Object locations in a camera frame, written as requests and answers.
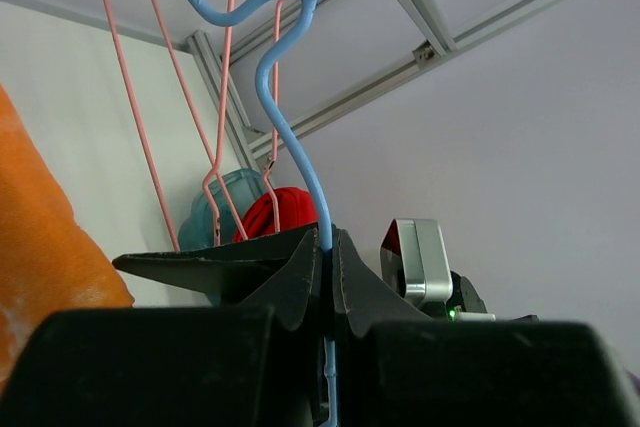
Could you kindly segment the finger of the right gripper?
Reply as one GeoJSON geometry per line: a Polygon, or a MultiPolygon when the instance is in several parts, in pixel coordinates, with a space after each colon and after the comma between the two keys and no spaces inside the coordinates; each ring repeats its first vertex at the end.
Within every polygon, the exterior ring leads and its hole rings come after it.
{"type": "Polygon", "coordinates": [[[280,270],[315,226],[262,236],[218,247],[181,252],[123,254],[116,270],[179,287],[227,304],[238,303],[280,270]]]}

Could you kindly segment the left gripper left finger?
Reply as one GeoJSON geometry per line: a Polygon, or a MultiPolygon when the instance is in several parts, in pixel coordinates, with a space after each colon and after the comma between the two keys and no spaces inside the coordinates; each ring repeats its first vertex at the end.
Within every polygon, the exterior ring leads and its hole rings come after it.
{"type": "Polygon", "coordinates": [[[5,426],[315,426],[317,231],[238,304],[67,310],[35,330],[5,426]]]}

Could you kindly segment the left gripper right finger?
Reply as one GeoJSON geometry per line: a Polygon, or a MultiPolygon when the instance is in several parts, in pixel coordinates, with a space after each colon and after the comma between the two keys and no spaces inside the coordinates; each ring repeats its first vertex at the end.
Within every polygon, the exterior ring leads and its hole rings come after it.
{"type": "Polygon", "coordinates": [[[435,320],[336,230],[332,288],[344,426],[635,426],[613,349],[573,322],[435,320]]]}

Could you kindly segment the red trousers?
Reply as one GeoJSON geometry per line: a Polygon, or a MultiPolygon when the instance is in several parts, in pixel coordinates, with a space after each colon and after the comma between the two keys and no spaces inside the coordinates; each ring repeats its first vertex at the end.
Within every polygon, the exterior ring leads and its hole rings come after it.
{"type": "MultiPolygon", "coordinates": [[[[281,231],[289,231],[318,221],[318,214],[309,192],[297,187],[275,190],[281,231]]],[[[275,211],[268,193],[259,197],[246,211],[242,226],[248,239],[276,232],[275,211]]]]}

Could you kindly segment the orange white trousers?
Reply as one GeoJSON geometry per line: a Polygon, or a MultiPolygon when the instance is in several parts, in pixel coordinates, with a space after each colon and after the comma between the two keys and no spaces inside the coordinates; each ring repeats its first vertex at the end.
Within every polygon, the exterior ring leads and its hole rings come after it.
{"type": "Polygon", "coordinates": [[[49,315],[134,299],[1,95],[1,380],[49,315]]]}

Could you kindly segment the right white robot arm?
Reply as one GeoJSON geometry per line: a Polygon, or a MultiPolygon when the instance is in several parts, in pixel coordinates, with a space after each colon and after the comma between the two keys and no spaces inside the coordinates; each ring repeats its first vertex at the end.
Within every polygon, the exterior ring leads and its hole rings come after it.
{"type": "MultiPolygon", "coordinates": [[[[114,267],[166,285],[203,293],[214,305],[238,304],[279,271],[293,256],[302,238],[315,223],[281,233],[218,247],[180,252],[123,254],[114,267]]],[[[405,302],[433,318],[453,319],[459,312],[485,315],[486,305],[471,281],[452,271],[451,296],[429,298],[436,277],[422,265],[427,259],[409,245],[393,224],[380,250],[382,280],[405,302]]]]}

